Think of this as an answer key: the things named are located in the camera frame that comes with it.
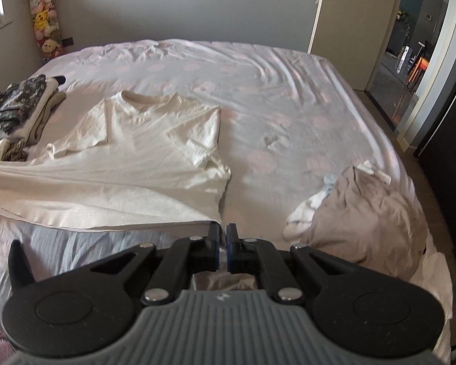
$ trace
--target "shirt sleeve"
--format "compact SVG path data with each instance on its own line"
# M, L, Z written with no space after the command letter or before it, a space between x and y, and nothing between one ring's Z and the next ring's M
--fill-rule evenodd
M51 159L66 156L68 152L79 152L108 143L106 103L100 101L74 129L60 140L48 144L45 152Z
M204 169L218 147L220 108L206 109L164 134L196 167Z

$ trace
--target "door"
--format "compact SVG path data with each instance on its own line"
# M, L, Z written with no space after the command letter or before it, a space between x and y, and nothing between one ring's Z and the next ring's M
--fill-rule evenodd
M329 59L353 89L364 90L394 24L394 5L395 0L319 0L309 53Z

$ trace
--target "pink polka dot bed sheet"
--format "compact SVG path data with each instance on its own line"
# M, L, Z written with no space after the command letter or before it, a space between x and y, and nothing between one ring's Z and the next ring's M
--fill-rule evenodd
M67 98L29 158L68 134L101 99L121 90L177 92L220 106L219 149L231 168L220 213L224 224L237 224L241 237L267 239L288 249L291 243L282 237L287 217L321 190L326 174L367 159L392 178L391 186L421 207L389 139L324 58L240 43L145 40L85 48L52 60L38 73L64 75L60 90ZM203 235L207 226L191 229ZM10 293L6 255L14 237L27 243L32 267L41 270L42 277L146 239L141 234L127 240L112 233L92 237L45 231L0 217L0 308ZM168 244L175 229L144 235Z

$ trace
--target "floor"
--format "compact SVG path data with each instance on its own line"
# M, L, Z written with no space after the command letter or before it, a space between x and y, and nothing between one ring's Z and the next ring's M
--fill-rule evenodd
M434 197L434 193L427 182L426 176L424 175L419 163L411 152L402 151L400 146L395 140L395 136L390 130L388 124L385 122L377 108L373 105L370 99L363 92L356 92L360 97L363 104L373 115L373 118L382 127L385 134L394 144L395 149L400 155L402 162L407 170L407 173L414 181L416 188L417 198L421 202L424 214L426 215L427 223L429 225L429 231L434 239L434 244L439 252L442 252L446 256L449 271L451 274L451 280L453 282L453 319L451 320L451 345L456 344L456 261L453 255L453 244L451 242L451 236L449 235L448 228L444 221L443 214L440 211L439 204Z
M395 72L397 58L385 53L378 68L370 94L377 100L383 111L398 126L405 111L414 102L412 93L404 86L406 68Z

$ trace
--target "electrical outlet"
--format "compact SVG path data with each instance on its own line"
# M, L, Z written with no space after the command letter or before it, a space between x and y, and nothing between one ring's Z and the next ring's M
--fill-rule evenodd
M63 40L63 46L64 46L64 47L70 47L70 46L72 46L72 45L74 45L73 37L65 38L65 39Z

